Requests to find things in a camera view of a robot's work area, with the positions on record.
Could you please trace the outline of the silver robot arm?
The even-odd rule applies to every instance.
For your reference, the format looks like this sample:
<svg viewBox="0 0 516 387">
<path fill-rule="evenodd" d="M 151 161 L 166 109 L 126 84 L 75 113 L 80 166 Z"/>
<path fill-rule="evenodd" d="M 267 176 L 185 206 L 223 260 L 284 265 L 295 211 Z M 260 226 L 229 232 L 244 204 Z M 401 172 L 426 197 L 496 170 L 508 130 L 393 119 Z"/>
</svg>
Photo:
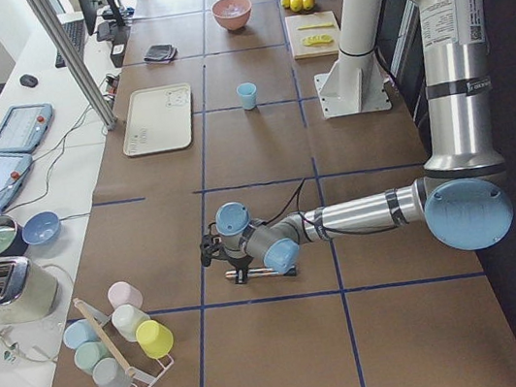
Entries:
<svg viewBox="0 0 516 387">
<path fill-rule="evenodd" d="M 432 155 L 407 187 L 311 210 L 275 224 L 252 218 L 240 203 L 217 211 L 201 241 L 202 262 L 229 262 L 237 283 L 260 260 L 268 275 L 286 274 L 306 242 L 372 235 L 425 221 L 434 236 L 463 250 L 486 248 L 510 229 L 513 207 L 502 190 L 505 165 L 493 147 L 488 42 L 483 0 L 410 0 L 419 11 Z M 329 118 L 373 109 L 370 92 L 381 0 L 343 0 L 339 57 L 318 75 Z"/>
</svg>

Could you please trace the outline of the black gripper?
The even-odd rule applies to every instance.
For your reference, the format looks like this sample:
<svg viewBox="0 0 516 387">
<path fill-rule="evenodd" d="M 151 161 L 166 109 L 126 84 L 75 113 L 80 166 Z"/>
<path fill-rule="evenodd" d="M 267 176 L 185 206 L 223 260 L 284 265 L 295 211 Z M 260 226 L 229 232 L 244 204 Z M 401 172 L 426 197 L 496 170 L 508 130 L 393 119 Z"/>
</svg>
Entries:
<svg viewBox="0 0 516 387">
<path fill-rule="evenodd" d="M 227 261 L 235 268 L 235 283 L 238 285 L 247 284 L 248 282 L 248 268 L 254 259 L 251 256 L 244 255 L 243 257 L 236 258 L 229 256 Z"/>
</svg>

